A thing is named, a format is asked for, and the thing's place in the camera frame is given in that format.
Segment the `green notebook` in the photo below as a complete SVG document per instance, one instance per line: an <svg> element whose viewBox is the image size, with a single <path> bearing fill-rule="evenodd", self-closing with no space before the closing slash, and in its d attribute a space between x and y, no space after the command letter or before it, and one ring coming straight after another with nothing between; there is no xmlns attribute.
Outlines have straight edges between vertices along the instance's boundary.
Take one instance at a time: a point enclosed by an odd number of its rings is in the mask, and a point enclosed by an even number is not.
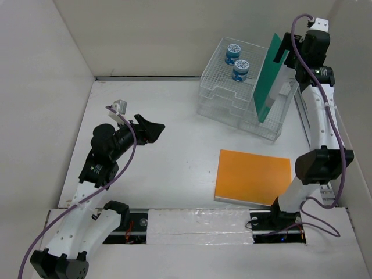
<svg viewBox="0 0 372 279"><path fill-rule="evenodd" d="M282 39L275 33L253 93L257 119L260 123L264 123L287 78L287 67L284 61L288 51L286 49L280 50L281 43Z"/></svg>

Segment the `blue white jar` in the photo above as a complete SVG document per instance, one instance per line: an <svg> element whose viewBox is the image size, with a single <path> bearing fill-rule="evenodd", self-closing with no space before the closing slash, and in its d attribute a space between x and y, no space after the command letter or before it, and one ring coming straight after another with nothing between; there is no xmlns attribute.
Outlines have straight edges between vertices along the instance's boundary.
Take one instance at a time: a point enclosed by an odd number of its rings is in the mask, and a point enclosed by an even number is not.
<svg viewBox="0 0 372 279"><path fill-rule="evenodd" d="M244 82L247 78L249 67L250 64L246 60L239 59L235 61L231 76L232 79L237 82Z"/></svg>
<svg viewBox="0 0 372 279"><path fill-rule="evenodd" d="M229 44L226 48L225 62L228 65L234 65L240 57L241 47L238 44Z"/></svg>

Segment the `orange notebook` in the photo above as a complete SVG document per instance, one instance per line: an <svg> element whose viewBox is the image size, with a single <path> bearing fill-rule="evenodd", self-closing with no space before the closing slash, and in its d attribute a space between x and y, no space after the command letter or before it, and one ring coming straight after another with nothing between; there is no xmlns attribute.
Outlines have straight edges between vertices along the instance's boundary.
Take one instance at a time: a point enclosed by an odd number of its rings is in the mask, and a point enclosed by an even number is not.
<svg viewBox="0 0 372 279"><path fill-rule="evenodd" d="M271 206L292 182L288 158L222 149L214 199L239 205Z"/></svg>

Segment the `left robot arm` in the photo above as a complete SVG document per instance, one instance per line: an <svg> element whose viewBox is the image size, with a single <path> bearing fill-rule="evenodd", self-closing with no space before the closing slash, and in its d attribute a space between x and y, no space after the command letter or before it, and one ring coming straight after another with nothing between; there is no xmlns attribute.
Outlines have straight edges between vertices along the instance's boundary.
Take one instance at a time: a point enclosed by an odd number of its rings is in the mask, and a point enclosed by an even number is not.
<svg viewBox="0 0 372 279"><path fill-rule="evenodd" d="M125 203L109 201L103 211L96 208L109 187L123 173L117 160L128 150L154 143L164 124L152 123L140 114L136 122L115 113L118 127L101 124L94 128L91 150L78 177L78 187L69 208L52 223L60 226L43 250L35 250L30 263L40 278L86 278L89 259L114 230L124 230L130 222Z"/></svg>

